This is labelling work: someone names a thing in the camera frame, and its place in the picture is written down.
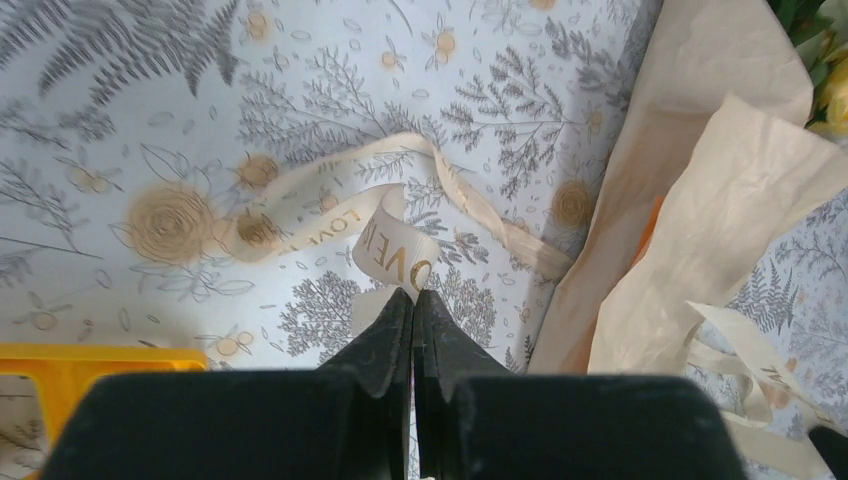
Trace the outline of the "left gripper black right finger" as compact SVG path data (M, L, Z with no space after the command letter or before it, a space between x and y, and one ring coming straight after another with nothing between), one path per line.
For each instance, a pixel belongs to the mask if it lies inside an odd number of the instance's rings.
M510 375L455 322L438 292L420 293L413 313L412 363L419 467L424 478L449 471L449 403L456 384L471 376Z

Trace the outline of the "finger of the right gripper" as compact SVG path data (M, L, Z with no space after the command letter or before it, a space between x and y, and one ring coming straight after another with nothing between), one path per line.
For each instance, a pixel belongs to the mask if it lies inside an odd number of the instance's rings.
M808 434L813 445L830 468L836 480L847 480L848 446L847 437L823 425L816 426Z

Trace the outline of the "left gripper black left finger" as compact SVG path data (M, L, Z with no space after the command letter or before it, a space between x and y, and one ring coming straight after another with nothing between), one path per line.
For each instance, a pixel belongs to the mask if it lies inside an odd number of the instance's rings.
M354 300L362 331L319 370L341 382L334 476L408 477L413 302L400 287Z

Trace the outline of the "cream ribbon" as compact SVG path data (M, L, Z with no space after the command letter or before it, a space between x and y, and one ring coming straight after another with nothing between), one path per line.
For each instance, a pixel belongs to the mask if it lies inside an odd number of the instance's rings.
M412 301L418 300L441 248L433 238L406 223L403 184L376 185L339 202L310 222L296 226L284 223L289 200L322 166L384 153L415 153L432 159L448 199L488 230L511 255L543 277L559 280L573 265L569 256L505 222L427 137L411 132L324 157L272 181L224 231L225 249L242 261L252 262L355 236L352 259L359 270L379 282L401 288Z

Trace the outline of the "colourful flower bouquet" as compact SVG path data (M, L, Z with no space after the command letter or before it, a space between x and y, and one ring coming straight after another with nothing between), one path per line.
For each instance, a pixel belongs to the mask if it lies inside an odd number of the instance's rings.
M808 426L831 418L729 308L769 244L847 185L846 155L804 127L812 100L766 2L666 2L530 371L739 375L745 411L724 414L739 452L799 479L827 474L811 441L768 431L763 387L798 400Z

